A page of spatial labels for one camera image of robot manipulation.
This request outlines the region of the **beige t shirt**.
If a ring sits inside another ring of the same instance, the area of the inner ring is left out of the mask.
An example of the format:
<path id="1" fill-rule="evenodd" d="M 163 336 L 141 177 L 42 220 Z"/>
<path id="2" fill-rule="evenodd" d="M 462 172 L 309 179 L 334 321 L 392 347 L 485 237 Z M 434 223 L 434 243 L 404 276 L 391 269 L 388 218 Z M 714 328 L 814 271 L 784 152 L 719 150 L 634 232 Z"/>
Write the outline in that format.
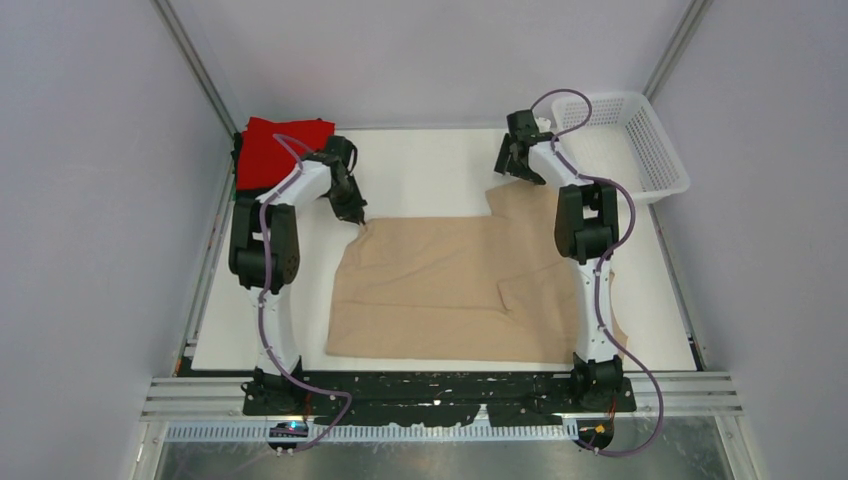
<path id="1" fill-rule="evenodd" d="M 569 363 L 598 325 L 555 245 L 556 193 L 513 182 L 485 198 L 484 216 L 367 222 L 336 270 L 326 352 Z"/>

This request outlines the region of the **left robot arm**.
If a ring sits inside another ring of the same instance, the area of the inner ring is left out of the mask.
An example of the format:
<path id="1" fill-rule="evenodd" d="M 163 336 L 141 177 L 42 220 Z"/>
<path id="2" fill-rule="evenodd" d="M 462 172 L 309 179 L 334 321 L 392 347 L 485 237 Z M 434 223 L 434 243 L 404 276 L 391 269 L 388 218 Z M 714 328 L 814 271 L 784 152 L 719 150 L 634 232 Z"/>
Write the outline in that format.
<path id="1" fill-rule="evenodd" d="M 297 154 L 293 146 L 301 145 L 299 140 L 284 134 L 272 138 L 292 155 L 294 169 L 268 192 L 236 200 L 228 265 L 256 311 L 256 371 L 272 378 L 268 400 L 280 412 L 293 414 L 305 405 L 306 391 L 333 400 L 352 399 L 348 392 L 312 386 L 294 375 L 302 359 L 291 308 L 301 264 L 297 213 L 324 198 L 336 219 L 362 226 L 367 202 L 353 174 L 358 148 L 351 140 L 332 135 L 323 148 Z"/>

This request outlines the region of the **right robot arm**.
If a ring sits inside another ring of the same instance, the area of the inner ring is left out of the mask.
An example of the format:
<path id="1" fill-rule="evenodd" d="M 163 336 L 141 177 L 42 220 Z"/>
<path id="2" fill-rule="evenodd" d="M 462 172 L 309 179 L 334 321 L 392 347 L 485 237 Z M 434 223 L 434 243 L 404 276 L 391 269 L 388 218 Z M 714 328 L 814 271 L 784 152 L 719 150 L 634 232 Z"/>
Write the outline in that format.
<path id="1" fill-rule="evenodd" d="M 567 260 L 578 308 L 578 339 L 568 391 L 584 410 L 609 409 L 624 382 L 612 313 L 610 249 L 619 241 L 617 189 L 591 179 L 566 158 L 555 135 L 531 110 L 506 116 L 494 170 L 545 185 L 557 194 L 554 243 Z"/>

